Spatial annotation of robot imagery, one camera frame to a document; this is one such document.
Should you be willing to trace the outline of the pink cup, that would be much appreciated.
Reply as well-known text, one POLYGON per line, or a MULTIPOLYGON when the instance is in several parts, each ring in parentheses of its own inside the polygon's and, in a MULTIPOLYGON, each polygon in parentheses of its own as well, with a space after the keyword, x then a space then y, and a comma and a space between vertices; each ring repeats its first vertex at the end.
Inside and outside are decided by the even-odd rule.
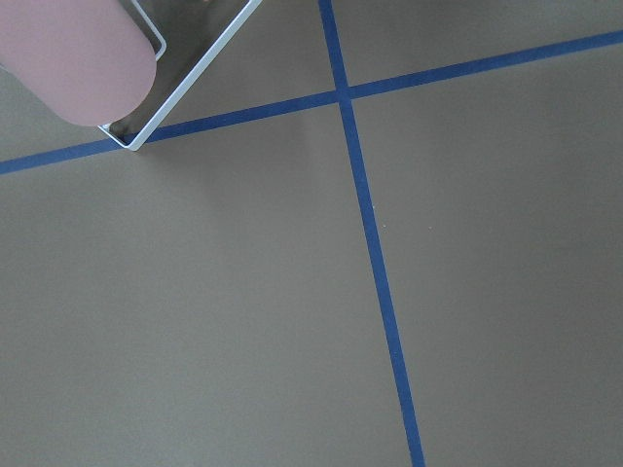
POLYGON ((148 37, 118 1, 4 1, 1 63, 65 121, 104 126, 155 82, 148 37))

